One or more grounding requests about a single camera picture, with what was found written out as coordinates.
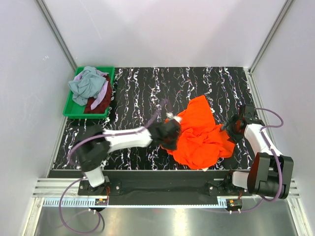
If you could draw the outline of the orange t shirt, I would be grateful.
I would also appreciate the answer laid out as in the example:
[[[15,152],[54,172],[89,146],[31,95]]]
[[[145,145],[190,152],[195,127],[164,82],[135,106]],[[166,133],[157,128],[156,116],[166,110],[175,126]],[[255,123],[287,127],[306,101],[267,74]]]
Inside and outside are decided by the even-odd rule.
[[[216,124],[204,95],[192,99],[178,116],[182,120],[177,148],[163,148],[176,162],[193,170],[206,169],[219,158],[233,155],[235,144],[229,140],[227,132],[221,130],[222,125]]]

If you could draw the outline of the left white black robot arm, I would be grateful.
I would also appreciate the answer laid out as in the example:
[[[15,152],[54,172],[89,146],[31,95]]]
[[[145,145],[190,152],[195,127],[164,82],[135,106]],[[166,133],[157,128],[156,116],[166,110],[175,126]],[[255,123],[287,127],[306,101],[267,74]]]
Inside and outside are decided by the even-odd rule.
[[[89,189],[100,195],[106,190],[105,176],[100,164],[107,154],[125,148],[146,148],[150,145],[177,149],[181,119],[175,118],[163,123],[153,123],[129,130],[102,130],[93,128],[86,137],[71,149],[68,158],[76,155]]]

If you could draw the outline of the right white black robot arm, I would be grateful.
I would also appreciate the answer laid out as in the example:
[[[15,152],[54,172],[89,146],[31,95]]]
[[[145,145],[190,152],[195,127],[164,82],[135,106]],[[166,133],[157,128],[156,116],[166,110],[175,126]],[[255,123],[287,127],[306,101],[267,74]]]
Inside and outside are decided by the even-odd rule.
[[[242,138],[248,140],[255,154],[249,172],[230,171],[222,187],[229,195],[240,190],[261,196],[263,199],[286,199],[289,195],[294,162],[284,156],[263,130],[264,122],[258,118],[234,115],[220,128],[226,131],[229,140],[236,143]]]

